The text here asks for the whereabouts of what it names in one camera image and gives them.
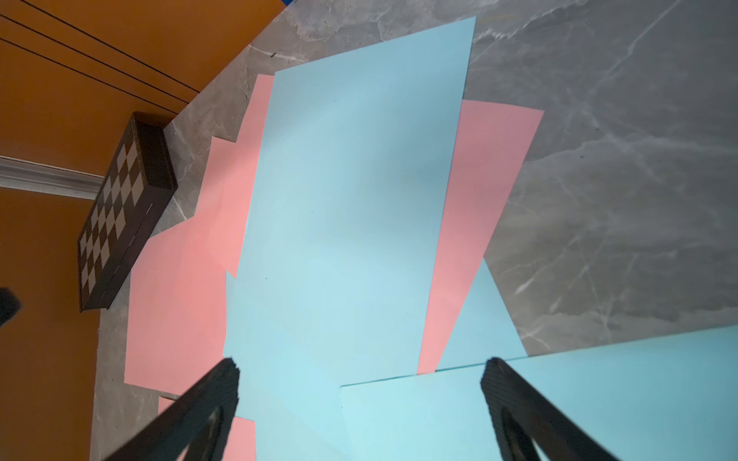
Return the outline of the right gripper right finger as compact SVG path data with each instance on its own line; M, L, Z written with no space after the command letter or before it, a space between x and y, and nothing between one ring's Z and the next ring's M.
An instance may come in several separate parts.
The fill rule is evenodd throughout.
M614 456L499 357L486 362L480 388L503 460L612 460Z

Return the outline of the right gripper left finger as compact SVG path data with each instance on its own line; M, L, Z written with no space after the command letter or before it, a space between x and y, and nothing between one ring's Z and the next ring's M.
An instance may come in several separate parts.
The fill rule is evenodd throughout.
M217 363L110 460L221 460L238 406L239 370Z

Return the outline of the light blue paper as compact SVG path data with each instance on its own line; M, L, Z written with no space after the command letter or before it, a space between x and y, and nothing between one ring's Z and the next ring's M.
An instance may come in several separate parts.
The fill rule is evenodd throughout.
M475 25L275 75L225 345L258 459L349 459L341 387L416 371Z
M483 259L463 304L438 371L482 364L492 357L527 357L523 342Z
M737 456L737 330L516 359L511 367L622 460ZM497 460L484 367L346 386L357 460Z

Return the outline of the pink paper small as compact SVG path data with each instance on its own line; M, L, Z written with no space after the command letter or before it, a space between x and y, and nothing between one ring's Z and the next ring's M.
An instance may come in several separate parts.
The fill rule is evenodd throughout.
M196 207L195 217L204 226L205 248L232 276L238 274L273 85L272 76L257 76L236 140L211 140Z

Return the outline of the pink paper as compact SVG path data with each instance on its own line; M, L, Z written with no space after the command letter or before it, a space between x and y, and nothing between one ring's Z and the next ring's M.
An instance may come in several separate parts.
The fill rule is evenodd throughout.
M507 104L462 103L418 374L437 371L543 115Z
M226 271L206 212L151 237L131 273L124 382L182 396L223 359Z

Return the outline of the black white checkerboard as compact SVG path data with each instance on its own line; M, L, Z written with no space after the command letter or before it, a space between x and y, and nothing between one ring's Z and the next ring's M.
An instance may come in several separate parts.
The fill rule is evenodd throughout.
M134 113L79 234L80 311L108 309L178 188L161 115Z

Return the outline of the left aluminium corner post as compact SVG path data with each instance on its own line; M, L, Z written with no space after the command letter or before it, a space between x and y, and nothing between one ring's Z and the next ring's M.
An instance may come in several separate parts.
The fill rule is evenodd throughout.
M1 157L1 187L94 200L104 178L53 165Z

